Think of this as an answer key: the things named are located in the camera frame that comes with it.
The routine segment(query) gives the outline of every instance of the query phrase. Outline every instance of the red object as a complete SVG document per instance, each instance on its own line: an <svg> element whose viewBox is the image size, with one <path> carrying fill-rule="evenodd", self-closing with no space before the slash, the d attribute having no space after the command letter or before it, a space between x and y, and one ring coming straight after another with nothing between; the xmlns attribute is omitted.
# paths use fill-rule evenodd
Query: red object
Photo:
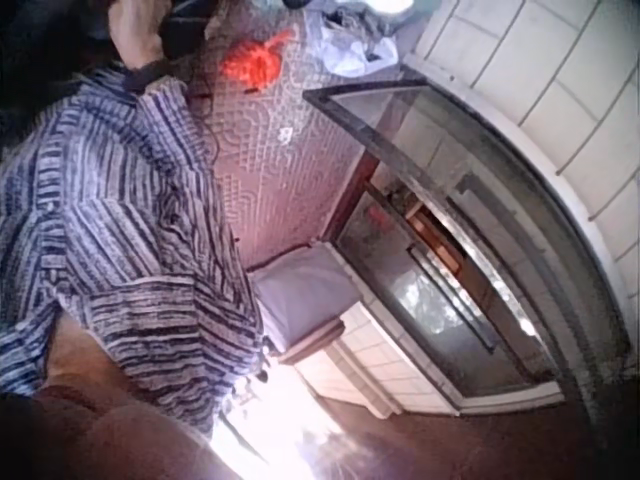
<svg viewBox="0 0 640 480"><path fill-rule="evenodd" d="M250 89L265 88L280 76L282 58L275 49L292 36L291 30L285 30L264 43L253 40L239 43L223 60L222 73Z"/></svg>

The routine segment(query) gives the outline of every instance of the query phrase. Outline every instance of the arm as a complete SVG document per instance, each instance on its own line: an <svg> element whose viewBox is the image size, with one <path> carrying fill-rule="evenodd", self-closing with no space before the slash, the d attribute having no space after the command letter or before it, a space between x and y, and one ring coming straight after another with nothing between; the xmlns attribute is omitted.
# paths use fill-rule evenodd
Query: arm
<svg viewBox="0 0 640 480"><path fill-rule="evenodd" d="M109 9L111 38L130 70L164 59L158 29L170 5L170 0L118 0ZM181 81L161 78L147 86L139 107L149 132L171 163L195 167L209 156L187 107L185 90Z"/></svg>

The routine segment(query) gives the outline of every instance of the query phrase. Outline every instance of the striped shirt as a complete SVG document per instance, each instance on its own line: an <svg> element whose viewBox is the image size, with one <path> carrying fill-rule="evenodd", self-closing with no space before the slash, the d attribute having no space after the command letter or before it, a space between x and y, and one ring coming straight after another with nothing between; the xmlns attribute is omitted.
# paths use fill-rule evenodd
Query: striped shirt
<svg viewBox="0 0 640 480"><path fill-rule="evenodd" d="M103 70L0 163L0 390L45 380L62 309L165 414L208 434L262 323L208 151L165 78Z"/></svg>

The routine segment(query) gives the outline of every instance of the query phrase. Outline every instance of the white tile wall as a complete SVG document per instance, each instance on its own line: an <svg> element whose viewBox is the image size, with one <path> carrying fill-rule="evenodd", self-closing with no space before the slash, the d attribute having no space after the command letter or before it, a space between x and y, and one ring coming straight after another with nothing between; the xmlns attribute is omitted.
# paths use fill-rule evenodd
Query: white tile wall
<svg viewBox="0 0 640 480"><path fill-rule="evenodd" d="M339 256L338 252L335 250L333 250L333 252L334 255ZM345 268L352 278L359 280L355 281L355 284L360 285L362 280L353 269L346 265L343 268ZM382 305L380 300L374 298L368 305L364 302L357 303L342 316L342 320L345 322L347 332L341 337L341 345L350 351L349 355L352 355L360 367L379 382L388 394L391 394L392 397L395 398L395 394L384 386L385 382L392 382L390 385L395 385L396 387L399 384L394 384L393 382L400 382L405 390L410 389L407 391L415 394L414 402L410 407L411 411L455 413L453 407L443 400L430 381L413 365L412 362L417 361L420 362L422 366L427 366L432 369L435 368L415 341L411 339L413 342L411 344L411 351L413 352L411 358L394 343L402 343L404 341L403 345L405 345L410 337L408 337L400 323ZM337 348L328 347L327 351L329 350L331 350L330 353L334 353L333 351L337 350ZM334 361L336 361L338 365L344 366L341 358L336 357ZM359 386L363 398L367 397L367 393L371 395L375 393L373 390L369 392L369 390L371 390L370 386L363 387L360 380L354 379L353 383ZM343 391L342 386L336 385L335 382L331 387L333 390L338 389L341 392ZM334 395L335 392L332 392L333 391L329 389L329 393ZM421 400L427 399L427 397L428 401L420 403ZM367 401L369 402L369 409L372 413L378 415L375 407L376 398L368 398Z"/></svg>
<svg viewBox="0 0 640 480"><path fill-rule="evenodd" d="M429 176L446 193L449 193L464 175L471 171L469 156L468 150L450 135L446 135L429 164L427 169Z"/></svg>
<svg viewBox="0 0 640 480"><path fill-rule="evenodd" d="M319 395L358 405L367 405L364 395L338 369L326 352L320 351L311 355L299 362L296 369Z"/></svg>
<svg viewBox="0 0 640 480"><path fill-rule="evenodd" d="M415 48L420 58L425 58L429 54L458 3L460 0L443 0L440 8L433 13Z"/></svg>
<svg viewBox="0 0 640 480"><path fill-rule="evenodd" d="M601 1L558 74L558 79L599 118L638 60L637 12L637 6L627 0Z"/></svg>
<svg viewBox="0 0 640 480"><path fill-rule="evenodd" d="M443 135L444 130L440 126L427 115L412 108L407 112L393 143L418 165L426 166Z"/></svg>
<svg viewBox="0 0 640 480"><path fill-rule="evenodd" d="M629 295L635 295L638 293L638 244L618 260L617 263L624 277L624 281L627 284Z"/></svg>
<svg viewBox="0 0 640 480"><path fill-rule="evenodd" d="M582 28L597 0L536 0L573 25Z"/></svg>
<svg viewBox="0 0 640 480"><path fill-rule="evenodd" d="M522 0L460 0L455 15L501 37L522 3Z"/></svg>
<svg viewBox="0 0 640 480"><path fill-rule="evenodd" d="M575 29L527 2L475 88L519 123L577 36Z"/></svg>
<svg viewBox="0 0 640 480"><path fill-rule="evenodd" d="M596 120L580 103L553 82L522 124L522 129L542 148L553 164L561 168L595 126Z"/></svg>
<svg viewBox="0 0 640 480"><path fill-rule="evenodd" d="M631 181L596 218L596 223L614 258L638 239L638 184Z"/></svg>
<svg viewBox="0 0 640 480"><path fill-rule="evenodd" d="M597 213L638 168L637 105L638 91L629 84L600 128L564 171L591 215Z"/></svg>
<svg viewBox="0 0 640 480"><path fill-rule="evenodd" d="M442 32L429 60L470 85L478 77L497 45L496 37L452 18Z"/></svg>

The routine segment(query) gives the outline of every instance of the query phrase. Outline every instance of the shirt sleeve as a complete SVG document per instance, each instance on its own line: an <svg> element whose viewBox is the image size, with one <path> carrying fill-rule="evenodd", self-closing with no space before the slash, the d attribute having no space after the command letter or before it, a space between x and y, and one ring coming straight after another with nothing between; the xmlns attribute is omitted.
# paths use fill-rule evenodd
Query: shirt sleeve
<svg viewBox="0 0 640 480"><path fill-rule="evenodd" d="M140 97L140 111L148 131L171 163L194 170L211 169L215 152L210 151L202 128L194 122L185 99L186 89L182 81L164 77Z"/></svg>

